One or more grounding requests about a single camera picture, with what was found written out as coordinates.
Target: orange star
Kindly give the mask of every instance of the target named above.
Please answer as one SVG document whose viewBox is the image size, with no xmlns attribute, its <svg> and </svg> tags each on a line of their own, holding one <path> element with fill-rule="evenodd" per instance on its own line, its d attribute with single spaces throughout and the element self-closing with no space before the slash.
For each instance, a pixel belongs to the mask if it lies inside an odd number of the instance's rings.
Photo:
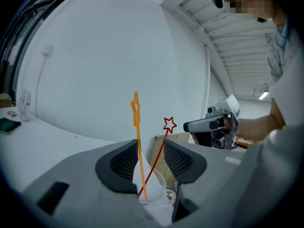
<svg viewBox="0 0 304 228">
<path fill-rule="evenodd" d="M 168 119 L 168 118 L 164 118 L 164 120 L 165 120 L 165 126 L 163 127 L 163 129 L 166 129 L 166 130 L 168 130 L 170 133 L 173 133 L 173 128 L 175 128 L 175 127 L 177 127 L 177 125 L 174 123 L 174 121 L 173 121 L 173 116 L 170 118 L 170 119 Z M 172 124 L 174 125 L 171 129 L 169 128 L 169 127 L 166 127 L 167 126 L 167 121 L 168 122 L 170 122 L 172 120 Z"/>
</svg>

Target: fluorescent light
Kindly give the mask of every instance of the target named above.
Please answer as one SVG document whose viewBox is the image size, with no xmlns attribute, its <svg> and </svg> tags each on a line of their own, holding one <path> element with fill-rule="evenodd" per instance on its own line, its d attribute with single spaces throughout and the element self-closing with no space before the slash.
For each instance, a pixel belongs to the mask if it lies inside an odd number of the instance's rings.
<svg viewBox="0 0 304 228">
<path fill-rule="evenodd" d="M 261 95 L 261 97 L 259 98 L 259 100 L 263 100 L 265 97 L 266 97 L 266 95 L 268 95 L 268 91 L 265 91 L 262 95 Z"/>
</svg>

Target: table surface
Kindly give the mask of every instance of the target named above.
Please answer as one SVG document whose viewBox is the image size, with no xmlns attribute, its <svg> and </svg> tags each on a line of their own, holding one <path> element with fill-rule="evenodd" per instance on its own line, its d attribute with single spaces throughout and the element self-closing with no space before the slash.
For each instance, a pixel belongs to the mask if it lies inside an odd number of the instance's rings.
<svg viewBox="0 0 304 228">
<path fill-rule="evenodd" d="M 20 121 L 8 111 L 18 113 L 17 107 L 1 108 L 0 118 Z M 10 133 L 0 132 L 0 167 L 8 184 L 22 192 L 33 180 L 73 154 L 99 148 L 113 142 L 84 137 L 52 126 L 33 115 Z M 146 158 L 143 164 L 149 166 Z M 173 206 L 145 209 L 161 224 L 171 224 Z"/>
</svg>

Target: person's neck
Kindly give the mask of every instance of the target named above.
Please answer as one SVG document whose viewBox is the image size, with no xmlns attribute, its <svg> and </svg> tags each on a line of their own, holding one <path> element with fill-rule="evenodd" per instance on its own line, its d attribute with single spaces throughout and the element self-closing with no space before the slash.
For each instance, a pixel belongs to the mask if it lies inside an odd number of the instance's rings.
<svg viewBox="0 0 304 228">
<path fill-rule="evenodd" d="M 280 6 L 277 5 L 275 15 L 273 18 L 273 22 L 276 24 L 277 27 L 283 27 L 285 26 L 287 17 L 284 13 L 284 11 L 281 9 Z"/>
</svg>

